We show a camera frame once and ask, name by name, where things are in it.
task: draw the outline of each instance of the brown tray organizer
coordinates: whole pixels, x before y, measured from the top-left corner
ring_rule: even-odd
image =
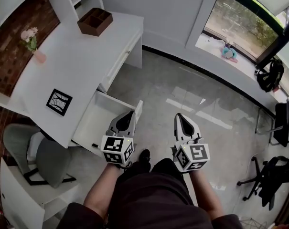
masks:
[[[82,34],[99,36],[112,21],[111,13],[100,8],[93,8],[77,24]]]

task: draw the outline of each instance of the brick wall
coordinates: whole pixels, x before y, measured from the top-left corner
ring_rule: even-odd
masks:
[[[59,24],[48,0],[26,0],[0,27],[0,92],[10,96],[32,53],[20,44],[20,34],[38,28],[40,45]]]
[[[59,20],[48,0],[26,0],[0,27],[0,92],[10,96],[32,53],[20,45],[20,34],[31,27],[38,28],[38,45],[54,30]],[[22,115],[0,107],[0,161],[13,162],[2,142],[3,130],[9,123],[24,123]],[[0,229],[6,228],[6,221],[0,216]]]

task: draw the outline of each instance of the picture frame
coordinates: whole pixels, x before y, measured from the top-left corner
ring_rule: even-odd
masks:
[[[71,100],[71,96],[58,91],[57,89],[54,89],[46,105],[53,111],[64,116],[69,107],[69,104],[71,103]]]

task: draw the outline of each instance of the chair cushion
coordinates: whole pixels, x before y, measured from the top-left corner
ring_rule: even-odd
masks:
[[[68,149],[46,138],[42,140],[37,150],[36,165],[39,174],[50,186],[57,188],[63,182],[70,161]]]
[[[29,172],[30,168],[26,159],[26,152],[33,134],[39,128],[31,125],[9,124],[3,132],[3,143],[11,156],[15,159],[22,174]]]
[[[41,132],[37,132],[32,135],[27,151],[27,159],[29,164],[34,163],[36,160],[37,150],[43,139],[44,135]]]

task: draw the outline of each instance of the glass window pane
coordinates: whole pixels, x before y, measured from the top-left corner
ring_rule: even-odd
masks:
[[[255,58],[278,37],[262,19],[235,0],[216,0],[205,27]]]
[[[282,27],[286,27],[289,22],[289,6],[277,15],[277,18],[281,21]]]

